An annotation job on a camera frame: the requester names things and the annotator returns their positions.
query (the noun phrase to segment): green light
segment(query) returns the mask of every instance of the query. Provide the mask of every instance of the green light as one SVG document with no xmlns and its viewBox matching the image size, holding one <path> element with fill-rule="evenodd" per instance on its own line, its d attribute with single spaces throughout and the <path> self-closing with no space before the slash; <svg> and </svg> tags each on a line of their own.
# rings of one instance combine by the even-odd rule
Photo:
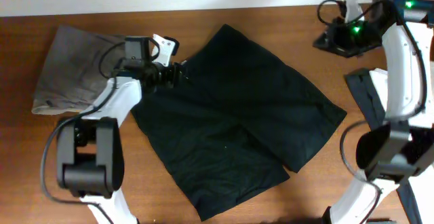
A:
<svg viewBox="0 0 434 224">
<path fill-rule="evenodd" d="M 406 7 L 408 7 L 408 8 L 412 8 L 413 5 L 414 5 L 414 2 L 413 2 L 413 1 L 406 1 Z"/>
<path fill-rule="evenodd" d="M 358 33 L 358 32 L 360 32 L 360 27 L 358 27 L 358 26 L 356 26 L 356 27 L 353 27 L 353 31 L 355 32 L 355 33 Z"/>
</svg>

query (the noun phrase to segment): white plastic part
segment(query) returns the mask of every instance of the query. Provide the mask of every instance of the white plastic part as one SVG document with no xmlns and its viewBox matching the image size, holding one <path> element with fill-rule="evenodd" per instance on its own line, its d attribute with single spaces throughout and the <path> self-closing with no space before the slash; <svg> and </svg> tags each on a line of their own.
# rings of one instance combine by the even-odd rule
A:
<svg viewBox="0 0 434 224">
<path fill-rule="evenodd" d="M 159 48 L 154 47 L 152 50 L 152 55 L 156 55 L 158 51 L 160 52 L 158 57 L 153 62 L 158 62 L 165 67 L 170 64 L 170 58 L 172 57 L 172 52 L 176 46 L 174 41 L 170 41 L 154 34 L 153 39 L 159 44 Z"/>
<path fill-rule="evenodd" d="M 101 95 L 94 101 L 93 105 L 82 111 L 90 111 L 94 106 L 98 106 L 110 94 L 115 80 L 110 78 L 107 81 L 107 86 Z M 83 116 L 83 119 L 100 119 L 103 117 L 116 118 L 120 127 L 124 119 L 134 105 L 137 105 L 142 99 L 142 88 L 137 79 L 131 77 L 117 77 L 117 89 L 110 100 L 99 111 Z"/>
<path fill-rule="evenodd" d="M 137 224 L 137 218 L 131 214 L 122 189 L 115 191 L 110 199 L 102 196 L 87 195 L 80 198 L 82 202 L 98 203 L 114 224 Z M 88 205 L 98 224 L 109 224 L 107 218 L 95 207 Z"/>
<path fill-rule="evenodd" d="M 426 24 L 407 23 L 422 52 L 427 73 L 428 96 L 426 109 L 409 119 L 411 126 L 432 128 L 434 122 L 433 94 L 431 92 L 431 69 L 429 66 L 433 31 Z M 388 97 L 386 117 L 408 115 L 415 110 L 422 96 L 421 75 L 416 52 L 402 26 L 394 24 L 382 37 L 387 57 Z"/>
<path fill-rule="evenodd" d="M 434 168 L 428 167 L 418 177 L 410 177 L 422 223 L 434 222 Z"/>
<path fill-rule="evenodd" d="M 345 0 L 347 4 L 347 14 L 345 15 L 345 23 L 351 22 L 363 13 L 359 5 L 359 0 Z M 360 18 L 361 21 L 365 20 L 365 16 Z"/>
<path fill-rule="evenodd" d="M 362 170 L 358 173 L 360 177 L 366 178 Z M 373 184 L 382 189 L 378 204 L 399 187 L 394 181 L 382 179 L 374 180 Z M 330 209 L 332 224 L 360 223 L 374 205 L 375 198 L 376 191 L 373 186 L 354 178 L 341 199 Z"/>
</svg>

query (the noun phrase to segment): black t-shirt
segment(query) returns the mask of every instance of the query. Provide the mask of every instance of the black t-shirt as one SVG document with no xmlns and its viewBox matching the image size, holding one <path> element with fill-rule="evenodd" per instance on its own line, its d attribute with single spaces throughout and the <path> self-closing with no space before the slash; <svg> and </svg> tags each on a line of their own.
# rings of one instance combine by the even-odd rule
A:
<svg viewBox="0 0 434 224">
<path fill-rule="evenodd" d="M 298 172 L 346 115 L 228 25 L 184 67 L 132 113 L 202 221 L 289 179 L 282 165 Z"/>
</svg>

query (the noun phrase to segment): wooden table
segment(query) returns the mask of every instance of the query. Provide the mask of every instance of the wooden table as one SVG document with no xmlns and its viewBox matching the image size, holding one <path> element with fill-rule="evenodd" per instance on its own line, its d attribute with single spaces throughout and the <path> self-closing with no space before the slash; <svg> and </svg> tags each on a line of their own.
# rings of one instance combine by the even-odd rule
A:
<svg viewBox="0 0 434 224">
<path fill-rule="evenodd" d="M 325 9 L 325 18 L 334 16 L 332 10 Z M 97 33 L 175 37 L 181 46 L 174 60 L 181 61 L 203 47 L 224 23 L 294 67 L 348 115 L 298 174 L 291 173 L 285 183 L 206 223 L 273 223 L 320 217 L 352 179 L 340 161 L 338 139 L 350 123 L 363 119 L 343 75 L 361 67 L 385 68 L 385 57 L 381 49 L 362 58 L 345 59 L 312 48 L 325 26 L 310 6 L 0 18 L 0 222 L 95 223 L 86 207 L 50 202 L 39 186 L 43 146 L 58 117 L 31 114 L 32 94 L 60 24 Z M 360 128 L 348 137 L 347 154 L 353 164 L 358 138 L 367 130 Z M 194 207 L 131 116 L 121 127 L 121 137 L 125 157 L 122 188 L 141 223 L 200 223 Z M 47 160 L 48 185 L 56 195 L 68 198 L 68 192 L 58 189 L 55 181 L 54 148 Z M 373 217 L 408 222 L 396 193 L 381 203 Z"/>
</svg>

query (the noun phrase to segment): folded gray cloth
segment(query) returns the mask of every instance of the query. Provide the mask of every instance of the folded gray cloth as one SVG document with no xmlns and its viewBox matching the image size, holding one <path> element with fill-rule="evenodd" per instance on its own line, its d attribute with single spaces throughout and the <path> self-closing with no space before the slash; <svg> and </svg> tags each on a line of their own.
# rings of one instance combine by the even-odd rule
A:
<svg viewBox="0 0 434 224">
<path fill-rule="evenodd" d="M 90 106 L 107 83 L 98 71 L 101 55 L 122 41 L 123 37 L 60 26 L 37 83 L 32 113 L 57 115 Z M 102 72 L 109 76 L 124 56 L 123 46 L 110 52 L 102 63 Z"/>
</svg>

